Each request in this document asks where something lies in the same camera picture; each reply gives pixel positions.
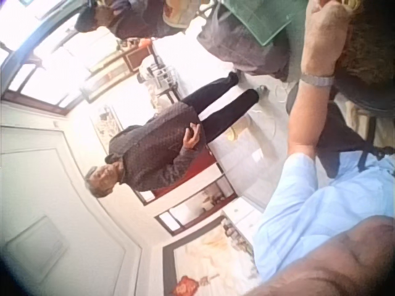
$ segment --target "light blue shirt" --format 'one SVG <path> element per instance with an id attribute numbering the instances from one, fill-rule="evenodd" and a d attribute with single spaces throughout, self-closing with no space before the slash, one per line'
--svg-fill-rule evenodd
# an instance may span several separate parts
<path id="1" fill-rule="evenodd" d="M 291 155 L 254 237 L 254 256 L 265 282 L 331 237 L 374 215 L 394 216 L 394 163 L 368 155 L 359 173 L 361 152 L 340 156 L 339 174 L 318 189 L 315 163 Z"/>

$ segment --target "black trousers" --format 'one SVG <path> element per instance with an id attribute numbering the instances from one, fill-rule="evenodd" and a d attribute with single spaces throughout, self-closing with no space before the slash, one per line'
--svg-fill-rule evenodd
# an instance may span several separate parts
<path id="1" fill-rule="evenodd" d="M 198 89 L 184 98 L 182 102 L 192 106 L 196 113 L 200 114 L 238 83 L 239 78 L 237 74 L 231 72 L 228 77 L 220 78 Z M 203 120 L 202 127 L 206 134 L 207 143 L 212 142 L 216 137 L 227 130 L 254 104 L 258 103 L 258 100 L 258 93 L 253 89 L 248 89 L 233 102 Z"/>
<path id="2" fill-rule="evenodd" d="M 291 113 L 295 103 L 299 84 L 291 90 L 286 102 L 286 111 Z M 363 151 L 375 154 L 375 148 L 362 139 L 358 133 L 347 126 L 339 107 L 333 102 L 336 91 L 331 90 L 328 115 L 317 144 L 317 156 L 329 178 L 337 176 L 340 165 L 340 152 Z"/>

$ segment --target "door panel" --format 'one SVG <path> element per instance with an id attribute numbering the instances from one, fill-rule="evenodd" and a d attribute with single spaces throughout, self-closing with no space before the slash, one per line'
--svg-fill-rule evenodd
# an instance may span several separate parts
<path id="1" fill-rule="evenodd" d="M 83 186 L 63 133 L 2 128 L 2 255 L 35 295 L 134 295 L 140 247 Z"/>

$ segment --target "painting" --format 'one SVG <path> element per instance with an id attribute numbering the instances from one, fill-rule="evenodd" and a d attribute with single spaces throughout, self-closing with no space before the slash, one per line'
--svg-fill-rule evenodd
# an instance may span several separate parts
<path id="1" fill-rule="evenodd" d="M 102 105 L 93 112 L 91 120 L 100 143 L 108 154 L 111 139 L 121 132 L 118 119 L 110 106 Z"/>
<path id="2" fill-rule="evenodd" d="M 165 295 L 239 296 L 260 284 L 252 255 L 235 248 L 222 220 L 164 248 Z"/>

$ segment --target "gray hair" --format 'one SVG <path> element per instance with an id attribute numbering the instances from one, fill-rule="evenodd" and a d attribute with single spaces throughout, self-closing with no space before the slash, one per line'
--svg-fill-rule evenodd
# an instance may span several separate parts
<path id="1" fill-rule="evenodd" d="M 97 170 L 97 166 L 92 166 L 91 169 L 87 172 L 87 174 L 84 177 L 84 181 L 85 181 L 85 187 L 87 188 L 87 190 L 89 190 L 93 196 L 95 196 L 95 198 L 100 199 L 101 197 L 106 197 L 107 194 L 105 194 L 104 192 L 101 192 L 99 189 L 95 188 L 92 186 L 91 184 L 91 176 L 93 175 L 93 173 Z"/>

